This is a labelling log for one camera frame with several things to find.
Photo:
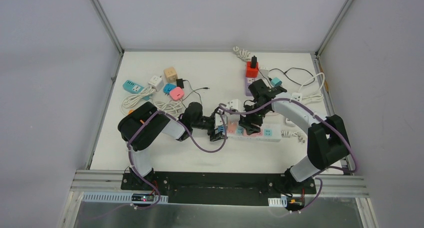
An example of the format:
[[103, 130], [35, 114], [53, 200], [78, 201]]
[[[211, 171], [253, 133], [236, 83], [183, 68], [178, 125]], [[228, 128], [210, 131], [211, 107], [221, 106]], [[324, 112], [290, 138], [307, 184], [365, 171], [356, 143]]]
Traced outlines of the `long white power strip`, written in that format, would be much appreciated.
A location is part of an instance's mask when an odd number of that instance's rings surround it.
[[303, 131], [283, 130], [280, 124], [263, 124], [259, 133], [248, 135], [246, 129], [238, 122], [229, 122], [226, 126], [227, 136], [233, 139], [258, 140], [265, 142], [280, 142], [282, 138], [297, 138], [298, 142], [305, 143], [307, 136]]

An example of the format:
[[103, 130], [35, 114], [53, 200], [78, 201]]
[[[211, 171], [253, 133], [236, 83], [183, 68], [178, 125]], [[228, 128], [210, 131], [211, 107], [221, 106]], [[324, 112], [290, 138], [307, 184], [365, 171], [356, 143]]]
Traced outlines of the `small white power strip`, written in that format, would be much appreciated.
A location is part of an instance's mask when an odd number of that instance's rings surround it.
[[[316, 91], [312, 92], [312, 93], [309, 93], [309, 94], [307, 94], [307, 95], [304, 95], [304, 94], [301, 92], [301, 90], [303, 89], [303, 87], [307, 86], [308, 84], [314, 83], [314, 81], [315, 81], [315, 80], [317, 80], [319, 76], [321, 76], [321, 77], [322, 77], [322, 83], [321, 83], [321, 85], [319, 86], [319, 88], [318, 88]], [[296, 101], [298, 101], [298, 102], [300, 102], [300, 103], [304, 104], [304, 105], [307, 105], [307, 104], [310, 104], [310, 103], [318, 103], [318, 102], [321, 102], [321, 101], [323, 101], [323, 99], [324, 99], [324, 96], [323, 96], [323, 95], [322, 95], [322, 93], [321, 93], [321, 89], [322, 89], [322, 88], [323, 88], [323, 86], [324, 86], [324, 82], [325, 82], [325, 74], [324, 74], [323, 72], [320, 72], [320, 73], [318, 73], [318, 74], [316, 74], [316, 75], [312, 76], [312, 78], [310, 78], [310, 79], [308, 79], [307, 81], [305, 81], [305, 82], [304, 82], [304, 83], [300, 86], [300, 88], [298, 89], [298, 91], [297, 91], [297, 92], [294, 92], [294, 93], [291, 95], [291, 97], [292, 97], [292, 98], [294, 98]]]

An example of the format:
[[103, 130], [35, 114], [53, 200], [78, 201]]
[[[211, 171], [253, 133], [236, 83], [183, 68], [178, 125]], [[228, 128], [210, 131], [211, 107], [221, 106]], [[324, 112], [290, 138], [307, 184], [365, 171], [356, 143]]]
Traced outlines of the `pink cube socket adapter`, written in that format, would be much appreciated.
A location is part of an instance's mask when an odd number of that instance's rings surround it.
[[184, 97], [185, 92], [180, 87], [175, 87], [169, 92], [169, 95], [173, 101], [179, 101]]

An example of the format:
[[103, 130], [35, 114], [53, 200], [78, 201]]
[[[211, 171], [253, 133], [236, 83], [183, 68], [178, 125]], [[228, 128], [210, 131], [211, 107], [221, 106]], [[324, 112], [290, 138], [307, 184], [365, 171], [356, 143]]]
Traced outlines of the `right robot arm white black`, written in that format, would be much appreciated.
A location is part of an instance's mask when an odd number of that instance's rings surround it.
[[350, 154], [346, 128], [340, 116], [322, 118], [284, 88], [270, 88], [263, 80], [254, 81], [248, 89], [253, 96], [253, 104], [244, 106], [239, 121], [248, 135], [260, 132], [263, 118], [269, 112], [288, 118], [307, 135], [306, 156], [284, 173], [283, 184], [288, 192], [298, 192], [306, 179]]

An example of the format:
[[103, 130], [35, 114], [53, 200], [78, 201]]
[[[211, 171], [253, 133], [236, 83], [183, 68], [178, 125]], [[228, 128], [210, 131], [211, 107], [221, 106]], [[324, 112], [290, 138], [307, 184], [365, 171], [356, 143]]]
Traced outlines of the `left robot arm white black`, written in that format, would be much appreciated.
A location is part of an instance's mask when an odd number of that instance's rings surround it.
[[227, 123], [221, 109], [217, 108], [210, 116], [205, 116], [199, 102], [190, 103], [178, 117], [159, 110], [151, 102], [126, 115], [117, 129], [128, 148], [134, 185], [143, 191], [152, 186], [153, 167], [148, 148], [160, 134], [182, 142], [193, 138], [194, 129], [200, 129], [206, 131], [211, 142], [226, 141]]

